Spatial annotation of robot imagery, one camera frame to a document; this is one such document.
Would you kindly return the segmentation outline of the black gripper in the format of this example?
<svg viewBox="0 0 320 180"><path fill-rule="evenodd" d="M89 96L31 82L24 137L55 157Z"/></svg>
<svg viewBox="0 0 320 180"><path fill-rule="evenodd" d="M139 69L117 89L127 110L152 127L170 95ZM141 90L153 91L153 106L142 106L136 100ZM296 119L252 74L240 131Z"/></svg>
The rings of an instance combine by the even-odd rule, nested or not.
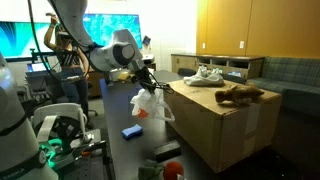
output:
<svg viewBox="0 0 320 180"><path fill-rule="evenodd" d="M152 60L134 60L130 62L124 69L128 70L128 80L131 83L138 83L144 90L150 94L155 93L155 84L150 78L149 66L153 63Z"/></svg>

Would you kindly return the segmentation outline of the white robot base unit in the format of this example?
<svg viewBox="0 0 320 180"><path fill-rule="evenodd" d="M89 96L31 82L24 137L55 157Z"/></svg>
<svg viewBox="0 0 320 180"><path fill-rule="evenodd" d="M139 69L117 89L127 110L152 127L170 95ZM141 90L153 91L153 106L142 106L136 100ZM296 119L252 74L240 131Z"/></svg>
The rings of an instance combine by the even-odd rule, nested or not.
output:
<svg viewBox="0 0 320 180"><path fill-rule="evenodd" d="M89 142L87 116L76 103L58 103L37 108L31 124L40 148L50 162Z"/></svg>

